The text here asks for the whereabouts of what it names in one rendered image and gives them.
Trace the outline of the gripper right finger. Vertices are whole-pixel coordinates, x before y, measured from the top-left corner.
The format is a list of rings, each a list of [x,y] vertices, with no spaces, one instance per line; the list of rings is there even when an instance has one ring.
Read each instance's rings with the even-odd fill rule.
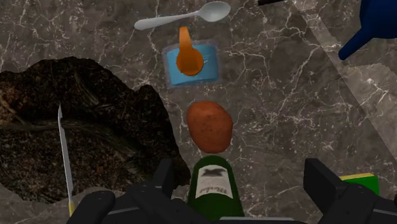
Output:
[[[397,224],[397,196],[343,181],[316,158],[305,160],[303,188],[323,214],[318,224]]]

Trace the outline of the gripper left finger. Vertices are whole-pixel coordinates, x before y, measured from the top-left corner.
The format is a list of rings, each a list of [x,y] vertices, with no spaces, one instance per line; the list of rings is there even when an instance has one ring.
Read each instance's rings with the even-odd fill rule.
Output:
[[[153,179],[133,184],[121,197],[109,190],[83,197],[67,224],[199,224],[199,214],[174,189],[172,159],[164,158]]]

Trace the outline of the green and yellow box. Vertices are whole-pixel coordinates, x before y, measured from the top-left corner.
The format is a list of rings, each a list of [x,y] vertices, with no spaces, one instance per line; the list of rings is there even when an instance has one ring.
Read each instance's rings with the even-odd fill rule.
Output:
[[[351,174],[346,176],[339,176],[342,181],[348,183],[357,183],[361,184],[371,191],[373,191],[376,195],[379,195],[379,179],[372,173],[361,173],[361,174]]]

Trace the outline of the green wine bottle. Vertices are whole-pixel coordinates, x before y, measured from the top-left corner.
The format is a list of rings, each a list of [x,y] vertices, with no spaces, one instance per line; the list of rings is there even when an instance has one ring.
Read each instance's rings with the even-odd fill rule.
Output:
[[[187,204],[211,221],[244,216],[233,170],[223,157],[209,155],[195,164]]]

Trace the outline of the dark brown rough slab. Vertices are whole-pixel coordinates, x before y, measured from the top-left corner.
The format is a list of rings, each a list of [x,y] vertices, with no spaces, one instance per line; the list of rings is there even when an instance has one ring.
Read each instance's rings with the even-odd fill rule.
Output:
[[[60,128],[74,193],[124,192],[152,177],[163,158],[173,161],[176,186],[190,182],[157,91],[132,90],[94,60],[67,57],[0,73],[0,184],[24,200],[66,198]]]

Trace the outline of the brown potato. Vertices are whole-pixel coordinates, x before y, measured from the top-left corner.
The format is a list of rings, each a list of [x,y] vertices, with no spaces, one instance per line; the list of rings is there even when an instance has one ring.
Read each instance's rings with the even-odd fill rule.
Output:
[[[190,136],[201,151],[217,154],[230,146],[233,121],[218,103],[194,102],[186,112],[186,119]]]

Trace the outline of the blue sponge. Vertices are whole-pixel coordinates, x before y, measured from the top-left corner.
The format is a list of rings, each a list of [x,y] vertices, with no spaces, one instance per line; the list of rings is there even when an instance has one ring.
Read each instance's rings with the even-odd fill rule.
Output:
[[[194,49],[202,54],[204,59],[202,70],[195,76],[187,76],[178,69],[176,65],[179,53],[178,44],[170,45],[163,49],[162,60],[168,88],[217,82],[221,79],[217,42],[211,39],[195,40],[192,41],[192,45]]]

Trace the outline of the orange scoop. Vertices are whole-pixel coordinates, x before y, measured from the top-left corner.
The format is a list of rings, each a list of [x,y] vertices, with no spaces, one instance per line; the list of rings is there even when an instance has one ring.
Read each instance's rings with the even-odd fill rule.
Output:
[[[195,76],[204,66],[202,54],[193,47],[187,26],[179,28],[179,53],[176,65],[187,76]]]

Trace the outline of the dark blue watering can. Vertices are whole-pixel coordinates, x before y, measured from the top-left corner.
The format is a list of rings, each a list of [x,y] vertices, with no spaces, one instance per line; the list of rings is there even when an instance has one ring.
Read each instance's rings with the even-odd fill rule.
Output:
[[[338,52],[345,60],[373,38],[397,38],[397,0],[361,0],[360,30]]]

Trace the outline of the white spoon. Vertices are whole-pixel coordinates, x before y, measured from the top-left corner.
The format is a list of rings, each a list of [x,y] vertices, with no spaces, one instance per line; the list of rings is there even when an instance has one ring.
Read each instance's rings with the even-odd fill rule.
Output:
[[[217,22],[225,18],[230,11],[231,6],[228,3],[223,1],[212,1],[203,5],[201,9],[191,13],[138,20],[134,24],[134,28],[141,31],[195,16],[198,16],[207,22]]]

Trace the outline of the yellow-handled knife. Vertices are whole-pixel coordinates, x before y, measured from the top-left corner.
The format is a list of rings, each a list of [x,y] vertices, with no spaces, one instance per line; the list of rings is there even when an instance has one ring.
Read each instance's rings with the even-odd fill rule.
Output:
[[[60,143],[61,143],[61,148],[62,148],[62,158],[63,158],[63,163],[64,163],[64,172],[65,172],[65,177],[66,177],[67,194],[68,194],[68,201],[69,201],[69,216],[72,216],[73,212],[75,210],[74,202],[72,199],[73,178],[72,178],[69,154],[68,154],[68,149],[67,149],[66,133],[65,133],[64,128],[62,127],[62,122],[61,122],[61,119],[62,119],[61,105],[59,105],[57,119],[58,119],[59,136],[60,136]]]

